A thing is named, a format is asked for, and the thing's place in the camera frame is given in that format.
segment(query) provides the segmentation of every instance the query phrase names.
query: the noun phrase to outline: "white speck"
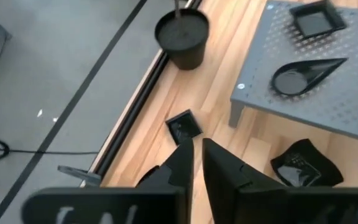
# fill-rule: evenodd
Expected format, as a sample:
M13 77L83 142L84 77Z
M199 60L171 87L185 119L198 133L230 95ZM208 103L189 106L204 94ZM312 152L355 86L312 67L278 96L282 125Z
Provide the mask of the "white speck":
M243 83L240 83L237 85L237 88L242 90L243 88L245 88L246 86Z
M39 118L39 117L41 117L41 115L42 115L42 109L40 111L38 111L37 117Z

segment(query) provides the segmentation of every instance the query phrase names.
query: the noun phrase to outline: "black square tray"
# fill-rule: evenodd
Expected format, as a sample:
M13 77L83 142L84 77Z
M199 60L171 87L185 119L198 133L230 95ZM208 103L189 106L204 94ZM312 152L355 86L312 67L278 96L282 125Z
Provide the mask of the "black square tray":
M167 124L169 132L176 145L203 132L190 110L186 110L173 118L170 118L165 124Z
M328 0L291 8L290 13L295 27L304 38L330 34L347 27L334 5Z

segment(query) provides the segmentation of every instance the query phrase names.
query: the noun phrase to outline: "black stripe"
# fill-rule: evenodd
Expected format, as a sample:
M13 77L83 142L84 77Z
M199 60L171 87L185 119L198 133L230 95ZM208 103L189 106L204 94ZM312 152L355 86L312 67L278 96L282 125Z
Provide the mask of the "black stripe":
M59 116L59 119L57 122L53 125L52 129L49 131L48 135L45 137L45 139L42 141L40 147L38 148L38 152L45 152L49 145L52 143L53 139L59 132L60 128L63 126L64 122L67 120L70 113L73 111L76 104L79 102L81 97L84 95L86 89L91 84L93 78L96 76L99 69L102 67L103 63L106 61L107 57L109 56L110 52L113 50L113 48L118 43L118 40L122 37L126 29L129 27L131 22L135 19L136 15L139 13L139 11L142 9L143 5L146 3L147 0L140 0L139 3L137 3L136 7L132 10L132 12L129 14L127 19L124 21L124 23L120 26L114 37L110 40L110 43L107 45L103 53L100 55L99 59L96 61L96 63L93 65L91 71L84 79L83 83L79 87L79 89L74 94L73 98L70 100L70 102L67 104L66 108L63 110L62 114ZM0 204L0 218L8 208L8 206L13 201L14 197L17 195L17 193L20 191L22 186L24 185L24 182L29 178L31 172L35 169L39 161L41 160L43 154L34 154L34 156L31 158L29 163L26 165L22 173L20 174L19 178L15 181L12 188L8 191L7 195L4 197L4 200L2 200Z
M197 9L201 2L202 0L194 0L189 5L189 8ZM112 161L124 143L125 138L131 130L132 125L135 123L137 116L142 110L158 78L160 78L160 75L168 63L168 60L168 55L164 52L154 64L149 77L147 77L145 83L142 85L142 88L139 90L139 93L136 95L134 102L130 105L127 114L125 115L124 119L122 119L120 125L114 133L114 136L111 139L108 150L103 154L101 160L93 171L94 173L102 177L106 175Z

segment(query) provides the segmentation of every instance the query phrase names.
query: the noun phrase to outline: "black pot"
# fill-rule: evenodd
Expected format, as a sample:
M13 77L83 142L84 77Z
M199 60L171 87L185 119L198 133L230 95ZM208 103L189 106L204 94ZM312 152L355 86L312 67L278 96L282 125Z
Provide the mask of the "black pot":
M179 69L192 70L203 63L209 22L195 9L180 9L180 14L179 19L175 11L163 16L155 26L154 35Z

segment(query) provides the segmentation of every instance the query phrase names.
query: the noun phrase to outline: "metal bracket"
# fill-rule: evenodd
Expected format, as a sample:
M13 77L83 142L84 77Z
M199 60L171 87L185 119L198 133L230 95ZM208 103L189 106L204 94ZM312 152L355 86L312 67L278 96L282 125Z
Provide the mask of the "metal bracket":
M81 170L68 166L58 166L57 170L67 175L70 175L72 177L76 177L81 180L84 180L86 184L89 186L99 187L102 182L102 178L100 175L94 174L92 172L88 172L86 170Z

